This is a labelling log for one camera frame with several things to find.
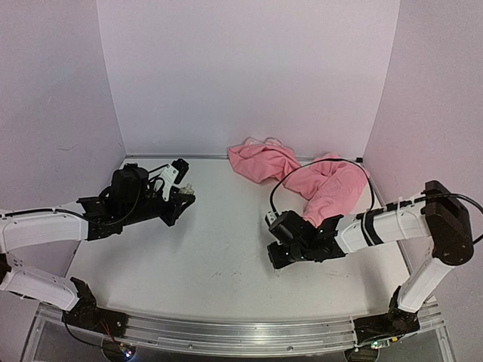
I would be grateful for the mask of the clear nail polish bottle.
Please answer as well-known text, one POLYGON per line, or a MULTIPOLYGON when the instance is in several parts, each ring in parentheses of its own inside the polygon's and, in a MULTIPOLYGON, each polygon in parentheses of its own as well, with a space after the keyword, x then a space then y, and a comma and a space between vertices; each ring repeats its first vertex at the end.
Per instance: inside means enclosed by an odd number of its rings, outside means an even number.
POLYGON ((195 190, 192 187, 192 184, 187 183, 185 186, 179 189, 178 194, 182 196, 194 196, 195 190))

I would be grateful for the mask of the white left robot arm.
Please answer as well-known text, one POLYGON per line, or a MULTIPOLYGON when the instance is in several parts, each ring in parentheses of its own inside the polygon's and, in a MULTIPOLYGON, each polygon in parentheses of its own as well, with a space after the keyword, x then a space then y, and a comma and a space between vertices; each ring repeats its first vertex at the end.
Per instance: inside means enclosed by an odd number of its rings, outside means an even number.
POLYGON ((71 312, 85 329, 97 328, 102 321, 97 300, 86 282, 66 277, 67 253, 151 219, 175 225, 195 202, 192 186, 180 184, 188 170, 182 158, 152 170, 128 163, 97 196, 2 211, 1 289, 71 312))

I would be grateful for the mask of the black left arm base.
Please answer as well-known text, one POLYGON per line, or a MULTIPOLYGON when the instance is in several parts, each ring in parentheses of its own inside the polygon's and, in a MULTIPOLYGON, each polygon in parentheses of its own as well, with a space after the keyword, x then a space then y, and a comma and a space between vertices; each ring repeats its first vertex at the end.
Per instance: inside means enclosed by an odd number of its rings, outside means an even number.
POLYGON ((84 281, 74 277, 70 280, 75 285, 78 301, 70 311, 63 312, 62 321, 68 326, 109 334, 114 338, 124 337, 128 315, 99 307, 94 294, 84 281))

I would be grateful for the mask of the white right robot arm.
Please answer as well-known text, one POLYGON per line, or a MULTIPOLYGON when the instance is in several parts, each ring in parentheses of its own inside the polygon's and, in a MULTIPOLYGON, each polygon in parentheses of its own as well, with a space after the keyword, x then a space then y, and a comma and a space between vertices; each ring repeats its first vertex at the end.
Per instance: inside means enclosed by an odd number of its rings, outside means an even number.
POLYGON ((314 226, 298 213, 274 210, 265 216, 275 242, 268 247, 273 268, 295 262, 324 262, 396 241, 430 238, 423 263, 395 292, 395 308, 417 313, 445 276, 474 255, 466 204, 472 199, 429 181, 409 200, 399 199, 356 215, 336 215, 314 226))

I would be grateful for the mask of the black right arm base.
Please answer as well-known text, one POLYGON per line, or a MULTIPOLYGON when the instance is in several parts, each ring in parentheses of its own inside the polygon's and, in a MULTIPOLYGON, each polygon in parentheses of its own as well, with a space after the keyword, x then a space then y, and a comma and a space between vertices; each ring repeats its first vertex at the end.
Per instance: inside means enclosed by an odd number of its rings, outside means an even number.
POLYGON ((398 307, 397 298, 400 290, 401 287, 398 287, 392 295, 387 313, 354 320, 356 346, 362 347, 376 341, 401 338, 420 329, 417 313, 403 311, 398 307))

